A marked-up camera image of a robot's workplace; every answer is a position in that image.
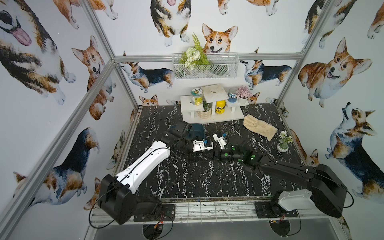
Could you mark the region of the teal plastic storage box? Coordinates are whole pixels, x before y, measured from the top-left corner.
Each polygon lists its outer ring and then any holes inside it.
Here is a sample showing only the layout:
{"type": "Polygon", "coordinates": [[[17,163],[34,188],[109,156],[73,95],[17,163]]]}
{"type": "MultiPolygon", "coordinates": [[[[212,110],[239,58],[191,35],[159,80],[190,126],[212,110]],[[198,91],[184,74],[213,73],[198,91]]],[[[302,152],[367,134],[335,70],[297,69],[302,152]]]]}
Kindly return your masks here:
{"type": "Polygon", "coordinates": [[[168,130],[169,133],[175,135],[177,138],[185,139],[187,141],[203,140],[205,138],[205,129],[201,124],[190,124],[184,121],[179,121],[168,130]]]}

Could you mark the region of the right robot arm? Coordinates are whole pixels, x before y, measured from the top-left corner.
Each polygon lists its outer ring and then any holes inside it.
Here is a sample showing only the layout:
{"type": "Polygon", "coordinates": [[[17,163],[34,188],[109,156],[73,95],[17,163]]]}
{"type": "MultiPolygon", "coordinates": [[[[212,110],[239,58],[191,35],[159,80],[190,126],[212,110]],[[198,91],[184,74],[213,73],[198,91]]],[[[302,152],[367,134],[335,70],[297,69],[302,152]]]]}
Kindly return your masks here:
{"type": "Polygon", "coordinates": [[[322,213],[334,218],[342,216],[348,189],[326,165],[296,165],[243,147],[223,150],[215,147],[208,151],[206,157],[213,161],[238,162],[251,173],[275,176],[296,183],[312,193],[310,201],[322,213]]]}

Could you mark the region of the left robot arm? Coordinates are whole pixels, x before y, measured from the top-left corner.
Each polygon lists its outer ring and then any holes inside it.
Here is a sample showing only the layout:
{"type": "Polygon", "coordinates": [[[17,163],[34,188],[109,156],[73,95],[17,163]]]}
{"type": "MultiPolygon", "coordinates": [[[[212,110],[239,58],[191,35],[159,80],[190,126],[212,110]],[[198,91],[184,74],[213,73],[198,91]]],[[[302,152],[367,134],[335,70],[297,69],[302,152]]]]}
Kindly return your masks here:
{"type": "Polygon", "coordinates": [[[101,181],[98,206],[118,224],[132,216],[160,219],[162,202],[155,197],[138,197],[135,192],[145,178],[174,150],[191,153],[193,140],[204,134],[196,126],[179,121],[163,132],[133,164],[116,176],[106,175],[101,181]]]}

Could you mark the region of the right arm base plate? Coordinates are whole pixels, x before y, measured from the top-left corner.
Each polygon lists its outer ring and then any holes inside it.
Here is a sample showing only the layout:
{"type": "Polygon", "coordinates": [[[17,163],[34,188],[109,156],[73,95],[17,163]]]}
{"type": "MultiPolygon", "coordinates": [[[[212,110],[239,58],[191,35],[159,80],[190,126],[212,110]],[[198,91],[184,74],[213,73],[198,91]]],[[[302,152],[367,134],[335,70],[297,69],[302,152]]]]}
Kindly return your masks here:
{"type": "Polygon", "coordinates": [[[256,214],[259,219],[295,218],[298,217],[297,210],[287,211],[279,204],[272,202],[254,202],[256,214]]]}

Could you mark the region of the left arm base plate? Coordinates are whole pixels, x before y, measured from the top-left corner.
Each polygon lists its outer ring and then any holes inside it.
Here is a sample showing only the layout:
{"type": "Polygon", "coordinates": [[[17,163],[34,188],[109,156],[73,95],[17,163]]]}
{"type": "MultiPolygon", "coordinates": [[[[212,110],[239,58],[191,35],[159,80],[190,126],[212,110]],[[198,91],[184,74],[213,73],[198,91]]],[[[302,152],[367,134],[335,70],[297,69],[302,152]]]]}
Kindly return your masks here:
{"type": "Polygon", "coordinates": [[[139,204],[134,222],[174,221],[176,205],[173,204],[139,204]]]}

